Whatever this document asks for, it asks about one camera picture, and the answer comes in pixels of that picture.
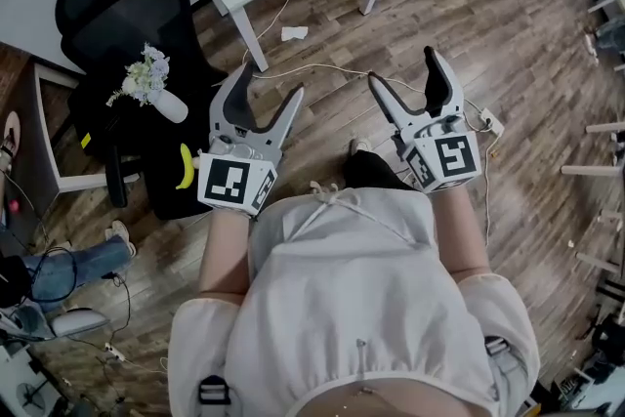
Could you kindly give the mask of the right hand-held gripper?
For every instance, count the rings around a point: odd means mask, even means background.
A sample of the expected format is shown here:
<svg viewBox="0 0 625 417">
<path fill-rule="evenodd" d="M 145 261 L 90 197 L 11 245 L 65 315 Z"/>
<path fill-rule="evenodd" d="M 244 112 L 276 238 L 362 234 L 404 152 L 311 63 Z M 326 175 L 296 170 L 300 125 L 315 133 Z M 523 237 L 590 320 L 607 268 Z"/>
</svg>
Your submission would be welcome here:
<svg viewBox="0 0 625 417">
<path fill-rule="evenodd" d="M 456 115 L 462 111 L 464 94 L 454 70 L 433 47 L 426 46 L 424 55 L 425 110 L 431 117 L 444 118 L 426 124 L 382 76 L 370 71 L 367 80 L 375 101 L 399 132 L 399 156 L 411 169 L 414 186 L 434 193 L 466 184 L 482 173 L 482 166 L 476 133 Z"/>
</svg>

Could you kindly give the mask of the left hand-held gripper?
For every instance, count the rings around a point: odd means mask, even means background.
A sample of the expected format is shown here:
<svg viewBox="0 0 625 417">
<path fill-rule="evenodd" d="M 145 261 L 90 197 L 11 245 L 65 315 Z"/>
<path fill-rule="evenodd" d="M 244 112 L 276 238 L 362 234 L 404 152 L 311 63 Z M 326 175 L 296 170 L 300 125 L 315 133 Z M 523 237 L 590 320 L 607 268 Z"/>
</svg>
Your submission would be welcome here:
<svg viewBox="0 0 625 417">
<path fill-rule="evenodd" d="M 231 73 L 210 103 L 210 146 L 199 156 L 197 200 L 214 209 L 255 217 L 277 181 L 282 146 L 305 95 L 303 84 L 292 89 L 270 121 L 257 129 L 248 103 L 253 77 L 248 62 Z"/>
</svg>

